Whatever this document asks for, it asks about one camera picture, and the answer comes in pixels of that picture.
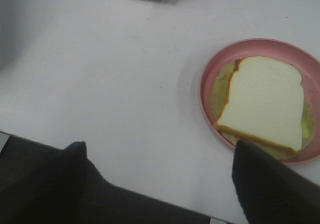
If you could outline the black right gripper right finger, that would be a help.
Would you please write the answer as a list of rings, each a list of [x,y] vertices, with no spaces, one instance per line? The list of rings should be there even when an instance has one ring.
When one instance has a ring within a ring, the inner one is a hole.
[[[255,144],[236,144],[232,180],[249,223],[319,223],[319,186]]]

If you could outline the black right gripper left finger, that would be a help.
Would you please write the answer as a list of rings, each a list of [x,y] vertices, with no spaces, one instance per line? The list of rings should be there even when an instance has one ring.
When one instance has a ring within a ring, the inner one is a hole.
[[[1,223],[104,223],[96,204],[105,179],[74,142],[0,192]]]

